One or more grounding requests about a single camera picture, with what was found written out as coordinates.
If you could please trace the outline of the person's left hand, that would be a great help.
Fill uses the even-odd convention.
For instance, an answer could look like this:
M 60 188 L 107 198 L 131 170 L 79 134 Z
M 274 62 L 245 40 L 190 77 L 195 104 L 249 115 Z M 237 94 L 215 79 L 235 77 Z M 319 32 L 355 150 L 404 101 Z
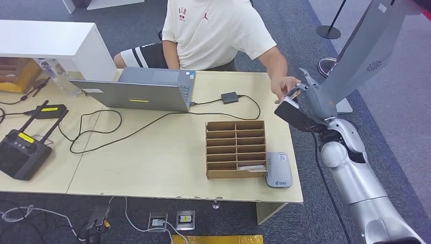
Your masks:
M 275 103 L 280 103 L 288 94 L 288 92 L 299 83 L 301 83 L 301 81 L 292 76 L 272 77 L 270 89 L 277 97 Z

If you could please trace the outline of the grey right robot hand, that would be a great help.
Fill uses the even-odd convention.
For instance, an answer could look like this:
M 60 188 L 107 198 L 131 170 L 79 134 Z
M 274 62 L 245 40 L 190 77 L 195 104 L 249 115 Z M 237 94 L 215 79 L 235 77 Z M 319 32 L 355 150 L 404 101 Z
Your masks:
M 288 92 L 287 97 L 293 100 L 301 91 L 304 91 L 308 98 L 309 108 L 311 109 L 310 117 L 323 121 L 337 118 L 336 106 L 330 98 L 329 93 L 310 76 L 306 69 L 299 68 L 299 70 L 304 74 L 307 84 L 297 84 Z

